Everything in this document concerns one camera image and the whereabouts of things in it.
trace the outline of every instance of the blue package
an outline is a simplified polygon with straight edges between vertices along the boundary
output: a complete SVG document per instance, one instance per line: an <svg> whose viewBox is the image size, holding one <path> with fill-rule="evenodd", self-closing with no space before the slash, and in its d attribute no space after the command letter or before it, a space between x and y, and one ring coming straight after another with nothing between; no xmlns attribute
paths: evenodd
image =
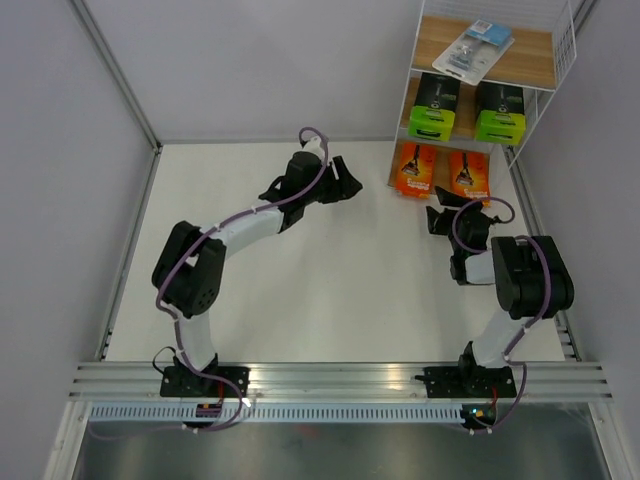
<svg viewBox="0 0 640 480"><path fill-rule="evenodd" d="M476 20L465 32L470 37L501 47L511 38L511 29L504 25Z"/></svg>

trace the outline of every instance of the wire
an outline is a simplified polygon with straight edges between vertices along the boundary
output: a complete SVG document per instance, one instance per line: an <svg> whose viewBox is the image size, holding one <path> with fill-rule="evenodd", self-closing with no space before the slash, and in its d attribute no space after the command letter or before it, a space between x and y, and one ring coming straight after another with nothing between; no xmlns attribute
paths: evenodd
<svg viewBox="0 0 640 480"><path fill-rule="evenodd" d="M478 423L478 424L480 424L480 425L482 425L485 428L493 428L493 425L495 425L495 423L493 425L491 425L490 423L483 422L482 420L480 420L477 417L473 417L473 421Z"/></svg>
<svg viewBox="0 0 640 480"><path fill-rule="evenodd" d="M231 418L229 420L227 420L224 423L221 423L220 425L212 425L210 427L202 428L200 430L212 432L212 431L223 430L225 428L230 427L234 423L236 418L238 418L240 416L240 412L242 411L242 406L243 406L242 392L240 391L240 389L237 387L237 385L235 383L230 382L226 378L220 377L218 375L209 375L209 374L203 373L203 372L199 371L197 368L195 368L193 366L193 364L189 360L189 357L187 356L187 354L186 354L186 352L184 350L184 345L183 345L183 342L182 342L182 333L180 331L180 316L173 309L169 308L168 306L164 306L162 304L162 298L164 297L164 294L165 294L165 292L167 290L167 287L169 286L169 284L171 283L173 278L176 276L176 274L178 273L180 268L182 268L182 266L187 262L189 257L191 257L191 255L197 250L197 248L210 235L212 235L213 233L219 231L220 229L224 228L225 226L229 225L230 223L235 222L236 220L238 220L240 218L246 217L248 215L256 214L256 213L259 213L259 212L263 212L265 210L270 210L270 209L273 209L273 208L277 208L277 207L280 207L280 206L285 205L287 203L293 202L293 201L297 200L298 198L306 195L309 191L311 191L311 189L313 187L316 186L316 184L320 181L320 179L324 175L324 172L327 169L327 165L329 163L329 149L328 149L328 145L327 145L328 140L317 129L315 129L313 127L304 127L302 129L300 129L300 132L298 132L298 139L300 140L300 143L304 142L303 136L304 136L304 134L306 132L312 132L315 135L317 135L318 137L320 137L320 144L321 144L321 146L322 146L322 148L324 150L324 159L322 160L322 165L320 167L320 171L318 172L316 177L311 181L311 183L309 183L309 185L307 185L305 188L300 190L298 193L296 193L296 194L294 194L294 195L292 195L292 196L290 196L288 198L285 198L283 200L279 200L279 201L274 202L274 203L260 205L259 207L255 208L255 209L243 210L241 212L238 212L238 213L230 216L226 220L223 220L219 225L214 225L213 227L211 227L209 230L204 232L187 249L187 251L184 253L184 255L176 262L174 267L171 269L171 271L167 275L167 278L165 278L164 282L162 283L162 285L158 289L158 295L156 296L156 307L158 308L158 310L167 313L169 316L171 316L171 318L173 318L175 320L175 322L174 322L174 331L175 331L175 336L176 336L176 344L178 346L178 350L180 350L180 352L181 352L182 362L185 364L185 366L194 375L198 375L199 377L206 378L206 379L209 379L209 380L214 380L216 382L222 382L222 383L228 385L234 391L236 396L238 397L238 409L235 411L235 413L231 416Z"/></svg>
<svg viewBox="0 0 640 480"><path fill-rule="evenodd" d="M513 220L516 218L516 211L513 208L513 205L511 205L509 202L507 202L506 200L503 200L502 198L498 198L498 197L482 197L482 198L477 198L469 203L465 203L462 208L460 210L458 210L456 212L456 214L453 216L453 221L451 222L451 233L453 234L453 238L455 239L456 243L458 245L460 245L460 247L463 250L466 250L467 252L471 252L471 253L484 253L486 252L486 249L484 250L479 250L477 248L471 248L468 245L465 245L462 240L460 240L460 236L458 235L458 221L460 220L460 215L462 215L462 212L464 212L467 208L469 208L471 205L475 205L476 203L480 203L480 202L484 202L484 201L492 201L492 202L498 202L501 203L503 205L505 205L509 211L511 212L511 217L507 220L500 220L499 218L496 217L496 220L498 223L511 223L513 222Z"/></svg>
<svg viewBox="0 0 640 480"><path fill-rule="evenodd" d="M160 375L162 375L164 377L164 370L160 370L160 367L158 367L158 365L156 365L156 359L158 358L158 355L160 355L162 352L164 352L165 350L171 350L173 352L173 355L176 355L176 349L173 347L170 347L169 345L167 345L166 347L162 347L158 353L156 353L153 356L153 360L151 360L151 366L153 367L153 369L158 372Z"/></svg>

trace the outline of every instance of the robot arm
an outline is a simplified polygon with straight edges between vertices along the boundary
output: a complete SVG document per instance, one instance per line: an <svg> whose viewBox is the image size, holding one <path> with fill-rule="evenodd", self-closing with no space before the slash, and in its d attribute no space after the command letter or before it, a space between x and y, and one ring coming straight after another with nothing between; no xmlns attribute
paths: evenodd
<svg viewBox="0 0 640 480"><path fill-rule="evenodd" d="M303 217L308 205L347 200L362 189L342 157L335 157L313 188L293 201L286 201L311 184L325 157L319 137L306 142L289 161L285 174L258 197L251 207L255 213L229 222L209 235L193 252L192 256L197 257L195 263L181 265L167 285L162 301L180 312L178 322L185 354L196 369L206 368L216 357L208 310L218 297L225 260L262 238L284 232ZM174 226L153 271L152 283L156 288L161 289L171 270L207 231L186 221Z"/></svg>
<svg viewBox="0 0 640 480"><path fill-rule="evenodd" d="M448 236L453 247L452 277L461 285L495 283L500 308L456 367L425 368L416 379L425 383L429 398L483 398L492 388L501 398L514 398L511 352L539 319L571 306L573 282L551 237L495 237L487 250L491 225L509 220L488 217L480 202L438 187L436 193L442 205L456 209L427 207L429 232Z"/></svg>

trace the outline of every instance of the wire shelf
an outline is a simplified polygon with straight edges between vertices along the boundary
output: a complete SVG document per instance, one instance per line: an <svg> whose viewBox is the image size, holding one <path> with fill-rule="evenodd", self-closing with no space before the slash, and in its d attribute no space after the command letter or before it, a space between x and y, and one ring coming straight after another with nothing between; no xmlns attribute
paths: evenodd
<svg viewBox="0 0 640 480"><path fill-rule="evenodd" d="M502 23L514 30L516 42L487 74L485 81L555 90L576 59L573 14L567 0L426 0L422 15L420 38L428 38L426 30L434 27L440 30L441 23L447 20L452 22L449 42L477 19ZM442 40L442 31L438 34ZM443 45L438 45L438 52L421 56L424 47L418 40L412 68L433 71L431 62L444 51ZM537 78L540 70L548 74Z"/></svg>

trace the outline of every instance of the product packaging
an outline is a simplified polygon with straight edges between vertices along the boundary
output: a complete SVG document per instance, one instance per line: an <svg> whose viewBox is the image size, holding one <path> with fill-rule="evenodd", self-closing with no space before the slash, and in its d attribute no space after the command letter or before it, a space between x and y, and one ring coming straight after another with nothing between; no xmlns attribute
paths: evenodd
<svg viewBox="0 0 640 480"><path fill-rule="evenodd" d="M456 195L467 198L489 196L489 165L484 154L452 152L449 155L449 171L451 191Z"/></svg>
<svg viewBox="0 0 640 480"><path fill-rule="evenodd" d="M433 68L477 85L513 44L511 29L477 20L433 62Z"/></svg>
<svg viewBox="0 0 640 480"><path fill-rule="evenodd" d="M403 195L428 198L436 155L436 149L429 145L405 143L396 174L396 190Z"/></svg>
<svg viewBox="0 0 640 480"><path fill-rule="evenodd" d="M409 118L409 135L449 141L456 116L460 81L447 75L423 73Z"/></svg>
<svg viewBox="0 0 640 480"><path fill-rule="evenodd" d="M476 89L476 140L519 145L527 129L521 87L482 82Z"/></svg>

